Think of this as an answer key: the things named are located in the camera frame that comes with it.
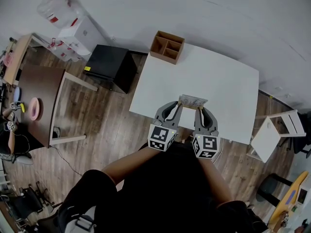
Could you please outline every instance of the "cable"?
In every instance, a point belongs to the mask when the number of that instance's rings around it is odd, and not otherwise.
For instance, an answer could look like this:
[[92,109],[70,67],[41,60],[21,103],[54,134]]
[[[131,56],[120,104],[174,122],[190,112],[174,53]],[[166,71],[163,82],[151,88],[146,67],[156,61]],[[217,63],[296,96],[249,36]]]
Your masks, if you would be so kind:
[[[15,134],[13,131],[12,131],[12,133],[13,133],[14,135],[16,135],[16,136],[20,136],[20,135],[24,136],[23,134]],[[24,137],[26,138],[27,143],[28,143],[28,150],[27,150],[26,152],[24,152],[24,153],[28,153],[28,152],[30,151],[30,144],[29,144],[28,138],[27,138],[26,136],[24,136]]]
[[270,105],[269,105],[269,115],[271,115],[271,99],[272,99],[272,98],[273,98],[272,96],[269,97],[269,101],[270,101]]
[[[53,146],[51,146],[51,148],[56,149],[56,151],[58,152],[59,157],[62,158],[64,161],[66,161],[65,158],[60,154],[58,148],[53,147]],[[66,162],[67,162],[67,164],[69,165],[69,167],[71,168],[72,171],[74,171],[75,173],[77,173],[77,174],[79,174],[80,176],[82,176],[81,173],[78,173],[76,170],[74,170],[74,169],[72,168],[72,166],[70,165],[70,163],[69,163],[68,161],[66,161]]]

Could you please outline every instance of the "yellow table edge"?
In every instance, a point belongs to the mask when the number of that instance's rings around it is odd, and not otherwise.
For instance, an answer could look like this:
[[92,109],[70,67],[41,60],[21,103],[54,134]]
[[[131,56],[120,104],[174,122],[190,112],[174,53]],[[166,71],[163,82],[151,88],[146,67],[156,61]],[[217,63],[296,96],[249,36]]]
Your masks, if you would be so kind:
[[[268,223],[270,227],[273,227],[273,225],[275,225],[277,223],[281,213],[283,211],[287,211],[290,204],[295,204],[296,198],[297,198],[297,195],[298,195],[298,191],[299,191],[299,186],[301,185],[301,183],[303,183],[304,179],[307,177],[308,174],[309,174],[309,172],[307,172],[307,171],[302,172],[299,175],[299,177],[293,182],[293,184],[289,188],[288,192],[282,198],[282,200],[280,201],[280,203],[277,205],[276,209],[274,210],[272,216],[270,217],[270,220],[269,220],[269,223]],[[292,192],[294,190],[296,190],[295,195],[293,196],[293,198],[290,201],[290,203],[288,205],[286,205],[285,203],[287,202],[287,200],[289,199],[289,196],[292,194]]]

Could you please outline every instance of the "sneaker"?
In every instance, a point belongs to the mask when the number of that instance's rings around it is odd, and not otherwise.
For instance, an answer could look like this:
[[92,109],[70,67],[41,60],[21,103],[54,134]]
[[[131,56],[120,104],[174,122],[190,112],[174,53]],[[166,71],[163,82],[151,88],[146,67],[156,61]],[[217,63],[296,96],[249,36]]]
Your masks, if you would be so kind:
[[57,134],[57,138],[60,137],[60,128],[54,127],[53,132],[55,132],[55,134]]

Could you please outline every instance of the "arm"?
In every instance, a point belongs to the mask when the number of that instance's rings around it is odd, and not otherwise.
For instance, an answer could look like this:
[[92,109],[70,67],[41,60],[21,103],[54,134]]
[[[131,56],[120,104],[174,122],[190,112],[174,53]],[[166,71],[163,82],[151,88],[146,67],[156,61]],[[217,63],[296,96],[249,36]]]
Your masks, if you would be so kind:
[[124,180],[127,175],[135,171],[138,167],[160,152],[161,151],[145,147],[144,149],[110,163],[102,170],[102,172],[107,174],[115,185],[117,185]]
[[13,154],[14,153],[14,147],[15,147],[15,135],[14,135],[13,131],[10,131],[8,146],[11,150],[11,154]]
[[8,109],[5,109],[2,114],[5,118],[7,118],[11,112],[12,112],[11,108],[8,108]]
[[221,205],[233,201],[228,184],[211,160],[198,158],[216,202]]

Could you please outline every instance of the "wooden desk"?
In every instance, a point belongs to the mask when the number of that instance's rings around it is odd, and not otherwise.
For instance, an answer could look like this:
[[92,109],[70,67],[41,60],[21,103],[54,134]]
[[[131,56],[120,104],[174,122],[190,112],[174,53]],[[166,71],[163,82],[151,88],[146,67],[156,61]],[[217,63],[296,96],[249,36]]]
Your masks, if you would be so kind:
[[299,186],[304,181],[304,179],[307,177],[308,173],[309,172],[304,171],[302,174],[300,174],[299,177],[292,183],[292,185],[290,186],[290,189],[285,194],[285,196],[282,198],[282,200],[278,203],[278,205],[276,206],[276,209],[274,210],[268,222],[268,227],[270,229],[274,228],[282,212],[288,211],[290,217],[294,214],[294,212],[292,212],[289,208],[290,206],[293,206],[295,204],[298,191],[299,191]]
[[[86,138],[85,135],[52,137],[57,105],[65,79],[97,91],[97,87],[65,72],[62,68],[26,65],[19,79],[20,100],[26,108],[26,113],[21,114],[21,122],[26,124],[29,133],[47,148],[53,144]],[[28,115],[28,107],[32,98],[38,98],[40,101],[40,115],[35,121],[30,120]]]
[[31,42],[32,34],[22,36],[16,43],[11,64],[7,67],[3,79],[9,84],[13,84],[24,58],[26,50]]

